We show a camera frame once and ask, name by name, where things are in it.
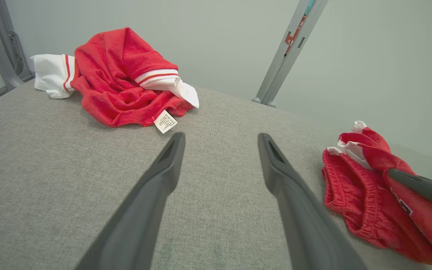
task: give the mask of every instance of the gray table surface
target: gray table surface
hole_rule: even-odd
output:
[[[0,269],[69,269],[175,132],[186,133],[180,180],[166,203],[154,269],[289,269],[276,200],[264,185],[257,134],[271,134],[323,201],[322,152],[339,130],[301,115],[197,88],[200,109],[166,134],[109,128],[81,96],[50,99],[33,82],[0,97]],[[395,147],[428,178],[432,160]],[[351,236],[369,269],[427,269]]]

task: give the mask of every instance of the care label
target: care label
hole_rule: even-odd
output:
[[[173,116],[171,116],[166,110],[164,110],[154,121],[156,128],[158,128],[163,134],[170,130],[177,123],[178,122],[176,122]]]

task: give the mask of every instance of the white clothing tag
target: white clothing tag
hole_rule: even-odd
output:
[[[166,110],[164,110],[154,121],[156,128],[158,128],[163,134],[170,130],[177,123],[178,122],[176,122],[173,116],[171,116]]]

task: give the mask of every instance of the gray metal bracket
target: gray metal bracket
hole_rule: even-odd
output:
[[[16,88],[32,76],[5,0],[0,0],[0,74],[7,90]]]
[[[293,14],[291,22],[283,35],[283,40],[281,41],[276,54],[274,55],[273,61],[269,66],[266,73],[266,77],[262,81],[261,87],[259,88],[258,94],[252,101],[265,104],[271,107],[276,107],[273,102],[276,94],[278,93],[281,85],[283,85],[286,76],[293,67],[293,64],[298,58],[303,46],[305,45],[310,33],[312,32],[317,20],[321,16],[324,7],[326,6],[327,0],[314,0],[314,3],[309,10],[307,17],[301,26],[301,29],[293,41],[293,45],[288,53],[288,44],[286,39],[288,33],[295,33],[300,26],[300,21],[308,7],[310,0],[301,0],[296,10]]]

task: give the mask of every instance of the red garment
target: red garment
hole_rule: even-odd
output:
[[[343,133],[339,139],[341,145],[354,142],[359,148],[345,153],[330,147],[323,152],[326,206],[344,217],[354,235],[432,264],[432,202],[387,174],[397,168],[415,175],[410,166],[392,155],[383,137],[368,127]],[[372,170],[348,154],[359,157],[360,163],[366,161]]]
[[[135,80],[145,72],[178,67],[129,28],[96,34],[76,49],[75,58],[75,77],[70,85],[82,94],[82,107],[107,126],[148,126],[163,110],[181,117],[194,108],[170,91],[139,87]]]

